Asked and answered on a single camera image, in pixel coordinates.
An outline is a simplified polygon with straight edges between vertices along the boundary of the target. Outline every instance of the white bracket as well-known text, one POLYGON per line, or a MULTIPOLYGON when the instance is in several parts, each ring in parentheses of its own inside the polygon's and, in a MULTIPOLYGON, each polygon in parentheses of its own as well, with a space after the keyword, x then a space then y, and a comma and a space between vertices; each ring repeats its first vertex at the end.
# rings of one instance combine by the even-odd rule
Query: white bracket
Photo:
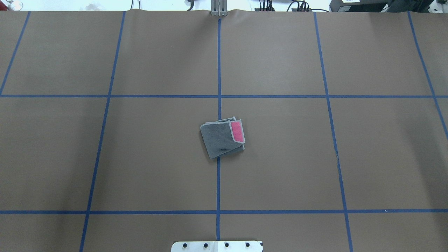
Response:
POLYGON ((263 252, 261 241, 175 242, 171 252, 263 252))
POLYGON ((211 11, 212 16, 227 16, 227 0, 211 0, 211 11))

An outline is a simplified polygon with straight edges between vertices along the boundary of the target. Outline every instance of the folded cloth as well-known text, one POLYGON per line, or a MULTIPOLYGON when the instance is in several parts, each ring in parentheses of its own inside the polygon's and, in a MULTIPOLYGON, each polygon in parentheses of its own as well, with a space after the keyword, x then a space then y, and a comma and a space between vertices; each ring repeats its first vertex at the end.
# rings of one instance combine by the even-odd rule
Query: folded cloth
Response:
POLYGON ((232 117, 216 122, 206 122, 200 129, 211 159, 244 150, 246 140, 241 119, 232 117))

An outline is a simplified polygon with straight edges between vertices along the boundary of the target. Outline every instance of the black box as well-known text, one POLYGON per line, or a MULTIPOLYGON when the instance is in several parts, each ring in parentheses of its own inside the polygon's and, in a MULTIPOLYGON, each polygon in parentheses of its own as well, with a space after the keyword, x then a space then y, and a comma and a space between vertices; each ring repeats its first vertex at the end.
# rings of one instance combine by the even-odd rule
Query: black box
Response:
POLYGON ((342 0, 332 0, 330 10, 333 12, 381 12, 388 0, 360 0, 344 3, 342 0))

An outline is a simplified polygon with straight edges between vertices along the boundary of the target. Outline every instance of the blue grid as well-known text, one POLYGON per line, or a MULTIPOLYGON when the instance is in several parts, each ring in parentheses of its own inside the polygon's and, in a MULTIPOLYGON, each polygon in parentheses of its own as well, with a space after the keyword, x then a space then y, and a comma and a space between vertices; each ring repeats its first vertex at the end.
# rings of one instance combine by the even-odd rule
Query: blue grid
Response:
POLYGON ((330 99, 338 99, 338 98, 401 98, 401 99, 433 99, 435 106, 437 108, 438 115, 440 117, 440 121, 442 123, 442 127, 445 132, 445 136, 448 139, 448 130, 443 118, 443 115, 441 113, 439 103, 437 99, 446 99, 448 96, 437 96, 434 92, 434 88, 431 83, 431 78, 428 74, 425 61, 423 59, 422 53, 420 51, 420 47, 417 41, 417 37, 414 30, 414 25, 412 22, 412 18, 410 15, 410 12, 407 13, 409 18, 409 24, 410 28, 412 30, 412 34, 415 41, 415 46, 418 52, 418 55, 420 57, 420 60, 422 62, 422 67, 425 72, 429 88, 431 90, 432 95, 430 96, 394 96, 394 95, 330 95, 328 93, 328 87, 327 87, 327 79, 325 75, 325 65, 322 55, 322 48, 320 43, 320 36, 319 36, 319 26, 318 26, 318 20, 316 13, 313 13, 314 15, 314 24, 316 29, 316 36, 317 36, 317 42, 318 42, 318 48, 319 48, 319 57, 320 57, 320 63, 322 68, 322 77, 323 77, 323 84, 325 88, 325 95, 222 95, 221 93, 221 19, 218 20, 218 45, 217 45, 217 60, 218 60, 218 95, 112 95, 112 87, 113 87, 113 81, 115 76, 115 70, 116 70, 116 64, 118 61, 118 55, 120 50, 120 43, 121 43, 121 36, 123 33, 123 27, 125 22, 125 16, 126 12, 123 12, 122 20, 121 20, 121 27, 120 27, 120 33, 119 38, 117 42, 117 48, 116 48, 116 54, 115 54, 115 60, 113 64, 112 69, 112 75, 109 85, 109 91, 107 95, 3 95, 3 89, 5 87, 5 84, 8 79, 8 74, 11 70, 11 67, 14 62, 14 58, 16 56, 17 50, 20 45, 20 41, 22 40, 23 34, 26 29, 26 25, 28 23, 28 20, 30 18, 31 12, 28 12, 25 23, 23 25, 23 28, 21 30, 20 36, 17 40, 16 47, 14 49, 13 55, 11 57, 11 60, 9 62, 7 71, 5 73, 2 85, 0 86, 0 98, 107 98, 106 102, 106 108, 104 111, 104 117, 103 117, 103 124, 101 128, 100 133, 100 139, 98 144, 98 150, 95 160, 95 167, 90 187, 90 193, 89 193, 89 200, 87 209, 85 211, 59 211, 59 210, 0 210, 0 214, 70 214, 70 215, 85 215, 85 221, 84 221, 84 228, 82 232, 82 239, 80 244, 79 251, 83 251, 84 248, 84 242, 86 238, 87 233, 87 227, 89 222, 89 216, 92 215, 121 215, 121 214, 162 214, 162 215, 169 215, 169 214, 215 214, 216 215, 216 238, 217 240, 220 240, 220 215, 221 214, 329 214, 329 213, 337 213, 337 214, 344 214, 345 217, 345 223, 346 223, 346 230, 347 230, 347 239, 349 244, 349 250, 350 252, 353 251, 353 245, 351 240, 351 233, 350 233, 350 224, 349 224, 349 216, 348 214, 358 214, 358 213, 448 213, 448 209, 348 209, 346 200, 345 200, 345 192, 344 192, 344 184, 343 184, 343 178, 342 178, 342 172, 340 168, 340 161, 339 161, 339 154, 338 154, 338 148, 337 148, 337 140, 336 140, 336 134, 334 130, 334 124, 333 124, 333 116, 332 116, 332 110, 331 110, 331 103, 330 99), (104 136, 104 130, 106 127, 106 121, 108 116, 108 109, 111 98, 217 98, 218 99, 218 120, 221 119, 221 100, 222 98, 325 98, 327 101, 327 108, 328 108, 328 115, 329 115, 329 122, 330 127, 332 131, 332 138, 333 138, 333 145, 336 153, 336 159, 337 159, 337 168, 339 173, 339 182, 340 182, 340 190, 341 190, 341 197, 342 197, 342 204, 343 209, 341 210, 221 210, 220 209, 220 164, 221 160, 220 158, 217 159, 217 165, 216 165, 216 210, 180 210, 180 211, 93 211, 90 210, 91 204, 92 204, 92 197, 93 192, 95 188, 95 180, 96 175, 98 171, 98 164, 99 164, 99 158, 101 154, 101 147, 103 143, 103 136, 104 136))

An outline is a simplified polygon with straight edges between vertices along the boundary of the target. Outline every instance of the white metal plate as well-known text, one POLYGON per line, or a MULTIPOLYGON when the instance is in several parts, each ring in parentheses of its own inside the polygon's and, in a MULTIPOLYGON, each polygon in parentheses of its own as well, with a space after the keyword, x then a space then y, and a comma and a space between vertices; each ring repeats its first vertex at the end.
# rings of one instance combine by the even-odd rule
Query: white metal plate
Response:
POLYGON ((263 252, 262 241, 175 242, 171 252, 263 252))

